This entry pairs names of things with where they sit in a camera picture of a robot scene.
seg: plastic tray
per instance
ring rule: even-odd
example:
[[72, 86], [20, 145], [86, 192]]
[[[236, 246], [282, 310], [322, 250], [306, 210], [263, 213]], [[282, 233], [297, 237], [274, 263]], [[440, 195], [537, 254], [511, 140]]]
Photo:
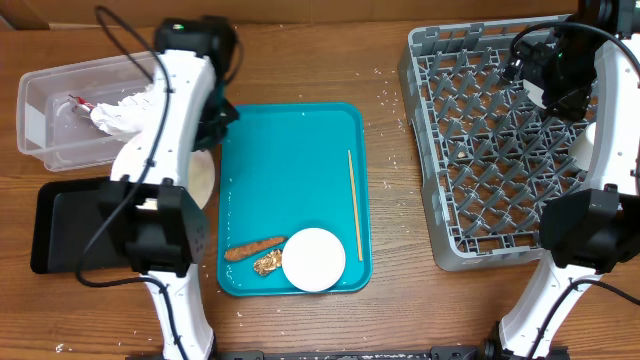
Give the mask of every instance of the plastic tray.
[[[230, 248], [319, 227], [344, 245], [342, 278], [325, 292], [353, 292], [373, 273], [362, 116], [345, 103], [238, 107], [222, 145], [218, 282], [235, 296], [300, 294], [282, 269], [267, 277], [253, 263], [224, 260]], [[358, 261], [347, 150], [356, 183], [363, 261]]]

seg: wooden skewer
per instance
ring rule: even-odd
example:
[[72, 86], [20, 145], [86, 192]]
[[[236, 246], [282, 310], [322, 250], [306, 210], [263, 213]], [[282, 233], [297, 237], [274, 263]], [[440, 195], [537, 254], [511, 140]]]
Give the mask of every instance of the wooden skewer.
[[353, 177], [353, 162], [351, 162], [351, 150], [349, 154], [349, 172], [351, 174], [351, 196], [353, 197], [353, 216], [356, 219], [356, 239], [358, 240], [358, 260], [362, 261], [362, 242], [360, 240], [360, 219], [358, 217], [358, 201], [356, 198], [356, 183]]

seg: clear plastic container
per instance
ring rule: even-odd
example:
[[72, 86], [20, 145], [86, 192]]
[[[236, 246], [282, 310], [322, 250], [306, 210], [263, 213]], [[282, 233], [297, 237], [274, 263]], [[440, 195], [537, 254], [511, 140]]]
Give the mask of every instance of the clear plastic container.
[[[148, 53], [133, 55], [153, 73]], [[97, 104], [117, 105], [144, 91], [147, 78], [125, 56], [93, 60], [24, 74], [17, 104], [18, 149], [63, 171], [112, 162], [130, 136], [111, 136], [89, 118], [72, 112], [69, 95]]]

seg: wood grain surface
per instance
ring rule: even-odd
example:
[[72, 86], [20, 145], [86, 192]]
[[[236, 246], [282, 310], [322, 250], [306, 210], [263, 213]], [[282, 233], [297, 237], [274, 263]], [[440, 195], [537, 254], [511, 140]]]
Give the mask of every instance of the wood grain surface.
[[[217, 200], [207, 211], [211, 246], [201, 268], [205, 311], [221, 350], [265, 352], [428, 349], [475, 345], [516, 303], [535, 264], [466, 273], [439, 269], [422, 206], [420, 162], [396, 66], [416, 22], [243, 25], [245, 61], [228, 97], [235, 104], [346, 101], [365, 122], [374, 275], [355, 294], [233, 298], [216, 282]], [[151, 29], [143, 30], [149, 37]], [[132, 50], [139, 50], [127, 40]], [[90, 289], [71, 274], [36, 275], [29, 258], [39, 188], [106, 175], [109, 167], [47, 172], [16, 148], [22, 74], [117, 55], [99, 30], [0, 34], [0, 358], [121, 359], [159, 353], [162, 339], [143, 285]], [[640, 260], [604, 279], [640, 295]], [[91, 278], [130, 276], [97, 271]], [[573, 359], [637, 359], [640, 309], [590, 290], [556, 344]], [[62, 351], [56, 353], [56, 346]]]

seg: plastic dish rack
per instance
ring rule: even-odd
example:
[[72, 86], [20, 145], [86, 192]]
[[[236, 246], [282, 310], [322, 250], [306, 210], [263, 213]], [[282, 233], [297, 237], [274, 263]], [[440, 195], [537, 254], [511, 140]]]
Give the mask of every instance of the plastic dish rack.
[[[564, 18], [432, 26], [409, 34], [398, 73], [420, 152], [433, 255], [445, 270], [538, 259], [545, 201], [577, 190], [586, 176], [568, 149], [588, 121], [569, 126], [545, 117], [521, 81], [500, 83], [513, 37]], [[525, 39], [555, 41], [546, 30]], [[595, 119], [595, 111], [591, 105], [587, 118]]]

